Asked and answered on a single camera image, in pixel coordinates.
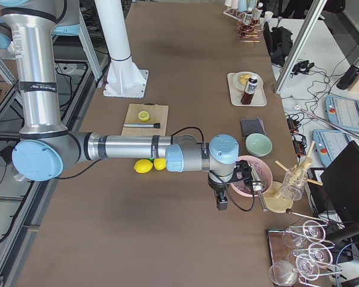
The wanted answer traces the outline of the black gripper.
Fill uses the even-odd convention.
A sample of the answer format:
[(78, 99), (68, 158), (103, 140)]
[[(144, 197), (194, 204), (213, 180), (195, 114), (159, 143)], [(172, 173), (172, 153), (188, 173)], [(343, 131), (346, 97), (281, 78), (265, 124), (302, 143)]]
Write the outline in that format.
[(219, 179), (212, 179), (211, 176), (208, 176), (208, 184), (214, 190), (217, 209), (226, 210), (228, 205), (227, 197), (225, 195), (227, 185)]

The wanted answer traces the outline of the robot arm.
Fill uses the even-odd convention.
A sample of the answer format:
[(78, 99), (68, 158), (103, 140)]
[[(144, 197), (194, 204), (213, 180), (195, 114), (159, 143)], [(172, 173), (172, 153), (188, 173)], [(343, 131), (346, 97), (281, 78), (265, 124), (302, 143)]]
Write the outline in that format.
[(25, 124), (12, 159), (33, 181), (58, 177), (84, 161), (110, 158), (162, 158), (171, 172), (206, 171), (217, 208), (238, 170), (239, 145), (230, 135), (209, 143), (188, 136), (112, 136), (70, 132), (60, 119), (51, 36), (77, 26), (78, 1), (1, 1), (4, 22), (11, 28)]

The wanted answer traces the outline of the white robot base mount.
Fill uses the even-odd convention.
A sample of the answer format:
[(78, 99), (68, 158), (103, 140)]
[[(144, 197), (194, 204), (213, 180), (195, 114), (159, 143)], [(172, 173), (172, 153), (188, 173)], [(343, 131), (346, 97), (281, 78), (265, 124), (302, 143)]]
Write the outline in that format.
[(148, 71), (132, 60), (121, 2), (97, 0), (95, 5), (111, 59), (104, 96), (142, 99)]

